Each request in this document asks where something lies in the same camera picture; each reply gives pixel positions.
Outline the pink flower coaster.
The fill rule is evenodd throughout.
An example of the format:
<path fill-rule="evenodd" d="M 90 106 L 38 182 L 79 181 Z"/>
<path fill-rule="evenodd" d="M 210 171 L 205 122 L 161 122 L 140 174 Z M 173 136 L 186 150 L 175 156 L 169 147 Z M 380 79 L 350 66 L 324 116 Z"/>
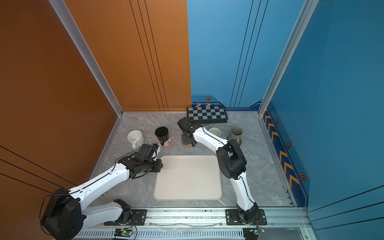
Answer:
<path fill-rule="evenodd" d="M 161 142 L 157 137 L 154 138 L 154 143 L 158 144 L 160 148 L 169 150 L 172 148 L 172 143 L 175 141 L 174 136 L 170 136 L 169 139 L 164 143 L 164 145 L 161 145 Z"/>

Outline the black mug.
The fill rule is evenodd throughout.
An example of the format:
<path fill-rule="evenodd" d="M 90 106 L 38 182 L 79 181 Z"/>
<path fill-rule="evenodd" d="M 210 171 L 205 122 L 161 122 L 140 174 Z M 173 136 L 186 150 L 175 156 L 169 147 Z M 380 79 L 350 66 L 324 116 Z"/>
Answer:
<path fill-rule="evenodd" d="M 162 146 L 169 140 L 169 130 L 167 127 L 159 127 L 155 130 L 155 135 Z"/>

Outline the lavender mug white inside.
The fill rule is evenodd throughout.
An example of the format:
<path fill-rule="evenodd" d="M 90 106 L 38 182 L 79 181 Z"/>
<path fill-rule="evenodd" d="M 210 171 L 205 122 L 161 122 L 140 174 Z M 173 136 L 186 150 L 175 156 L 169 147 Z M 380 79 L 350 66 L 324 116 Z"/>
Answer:
<path fill-rule="evenodd" d="M 222 135 L 221 130 L 218 129 L 218 128 L 210 128 L 210 129 L 209 129 L 209 132 L 212 133 L 212 134 L 214 134 L 215 136 L 217 136 L 217 137 L 219 137 L 219 138 L 220 138 L 221 135 Z"/>

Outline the grey green mug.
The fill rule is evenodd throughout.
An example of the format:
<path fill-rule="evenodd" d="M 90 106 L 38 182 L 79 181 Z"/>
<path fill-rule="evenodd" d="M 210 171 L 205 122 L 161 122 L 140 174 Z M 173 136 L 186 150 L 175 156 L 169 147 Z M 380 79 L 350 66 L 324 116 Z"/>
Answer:
<path fill-rule="evenodd" d="M 240 127 L 232 127 L 229 133 L 229 140 L 236 140 L 239 142 L 242 139 L 243 130 Z"/>

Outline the brown wooden coaster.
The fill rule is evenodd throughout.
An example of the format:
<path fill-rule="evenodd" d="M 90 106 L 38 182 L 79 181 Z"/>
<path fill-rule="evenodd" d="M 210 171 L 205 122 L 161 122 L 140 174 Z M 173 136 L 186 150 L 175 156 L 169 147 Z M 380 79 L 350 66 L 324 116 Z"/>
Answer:
<path fill-rule="evenodd" d="M 241 145 L 242 145 L 242 143 L 243 143 L 243 140 L 240 140 L 240 141 L 238 142 L 239 146 L 241 146 Z"/>

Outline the woven rattan coaster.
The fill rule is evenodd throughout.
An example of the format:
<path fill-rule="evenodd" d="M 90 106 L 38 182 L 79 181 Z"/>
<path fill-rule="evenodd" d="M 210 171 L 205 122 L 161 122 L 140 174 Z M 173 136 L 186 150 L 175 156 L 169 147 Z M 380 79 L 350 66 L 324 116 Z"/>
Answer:
<path fill-rule="evenodd" d="M 192 144 L 181 142 L 184 147 L 193 147 Z"/>

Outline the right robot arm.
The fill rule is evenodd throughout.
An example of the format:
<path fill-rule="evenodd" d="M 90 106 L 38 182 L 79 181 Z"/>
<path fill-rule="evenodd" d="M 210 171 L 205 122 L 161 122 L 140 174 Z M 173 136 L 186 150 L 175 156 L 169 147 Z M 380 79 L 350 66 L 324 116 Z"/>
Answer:
<path fill-rule="evenodd" d="M 237 198 L 239 217 L 243 224 L 259 220 L 261 210 L 251 194 L 247 181 L 247 160 L 236 140 L 226 140 L 210 133 L 203 126 L 182 129 L 185 146 L 202 144 L 216 153 L 220 171 L 230 179 Z"/>

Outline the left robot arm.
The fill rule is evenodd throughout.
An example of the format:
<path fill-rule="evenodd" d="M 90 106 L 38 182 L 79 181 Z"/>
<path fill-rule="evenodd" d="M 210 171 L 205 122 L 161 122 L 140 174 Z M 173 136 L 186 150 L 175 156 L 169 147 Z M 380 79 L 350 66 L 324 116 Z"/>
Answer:
<path fill-rule="evenodd" d="M 158 173 L 163 167 L 160 159 L 142 162 L 132 155 L 116 160 L 113 167 L 77 187 L 58 189 L 41 208 L 40 226 L 56 240 L 71 240 L 80 231 L 106 222 L 127 225 L 133 220 L 131 206 L 121 199 L 96 207 L 90 204 L 114 186 L 146 173 Z"/>

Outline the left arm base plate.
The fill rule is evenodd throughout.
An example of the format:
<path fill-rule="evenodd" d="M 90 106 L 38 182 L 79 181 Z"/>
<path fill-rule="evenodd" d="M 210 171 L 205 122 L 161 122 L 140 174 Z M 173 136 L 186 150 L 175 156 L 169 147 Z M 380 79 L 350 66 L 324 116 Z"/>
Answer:
<path fill-rule="evenodd" d="M 145 224 L 147 210 L 123 210 L 116 221 L 105 222 L 105 226 L 143 226 Z"/>

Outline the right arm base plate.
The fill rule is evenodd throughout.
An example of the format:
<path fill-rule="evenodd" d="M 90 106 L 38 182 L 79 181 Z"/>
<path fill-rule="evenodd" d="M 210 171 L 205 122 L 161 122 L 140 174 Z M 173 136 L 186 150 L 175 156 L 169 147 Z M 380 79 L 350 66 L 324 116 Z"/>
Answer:
<path fill-rule="evenodd" d="M 239 211 L 239 209 L 226 209 L 225 214 L 228 226 L 266 226 L 268 224 L 265 211 L 263 209 L 256 209 L 250 213 Z"/>

